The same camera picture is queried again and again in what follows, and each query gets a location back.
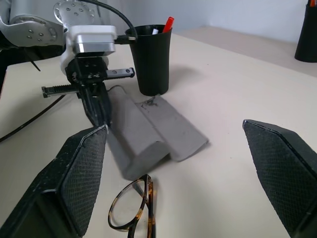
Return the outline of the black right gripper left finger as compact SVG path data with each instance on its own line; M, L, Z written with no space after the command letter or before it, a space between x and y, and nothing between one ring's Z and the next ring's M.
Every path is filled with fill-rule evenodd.
M107 126L69 137L0 229L2 238L81 238L100 189Z

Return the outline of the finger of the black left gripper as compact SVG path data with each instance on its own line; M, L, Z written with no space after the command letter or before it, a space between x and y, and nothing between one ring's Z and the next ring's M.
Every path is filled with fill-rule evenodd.
M97 85L79 87L79 96L82 100L84 111L93 126L101 126L106 119L101 107L101 93Z
M97 120L96 125L106 124L111 126L112 122L112 106L108 91L104 83L97 84Z

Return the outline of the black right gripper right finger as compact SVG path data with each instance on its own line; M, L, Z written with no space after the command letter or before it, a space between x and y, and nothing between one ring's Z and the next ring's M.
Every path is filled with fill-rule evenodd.
M258 179L292 238L317 236L317 154L295 132L243 121Z

